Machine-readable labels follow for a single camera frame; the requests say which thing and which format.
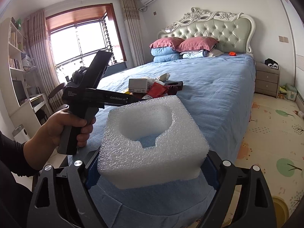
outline computer monitor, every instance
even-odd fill
[[[22,81],[13,80],[13,86],[14,86],[17,100],[18,100],[19,104],[21,104],[21,102],[23,100],[27,99],[27,96],[26,96],[24,88],[23,88]]]

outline person's arm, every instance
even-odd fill
[[[4,136],[0,131],[0,160],[19,176],[33,176],[37,170],[31,168],[23,155],[23,145]]]
[[[81,134],[77,136],[77,145],[86,146],[95,121],[94,118],[89,125],[86,125],[85,119],[67,113],[67,109],[56,112],[39,128],[34,137],[24,144],[25,160],[33,169],[41,170],[54,149],[59,146],[60,135],[65,125],[83,127]]]

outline foam packaging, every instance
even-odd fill
[[[189,180],[208,150],[180,99],[165,96],[109,112],[97,168],[119,189]]]

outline bed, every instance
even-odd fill
[[[253,100],[255,66],[250,47],[254,20],[245,14],[211,13],[192,8],[190,13],[162,30],[158,37],[212,36],[217,49],[234,51],[214,58],[181,59],[148,63],[103,78],[98,88],[122,91],[129,78],[171,74],[170,80],[183,81],[177,93],[210,145],[222,159],[235,161],[244,137]],[[85,159],[99,147],[108,112],[100,109],[94,131],[85,148],[72,160]],[[119,190],[102,176],[89,193],[108,227],[186,227],[204,214],[215,191],[202,173],[189,181]]]

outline trash can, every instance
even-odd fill
[[[15,141],[19,143],[24,143],[30,139],[29,135],[27,134],[22,124],[20,124],[17,128],[15,128],[12,134]]]

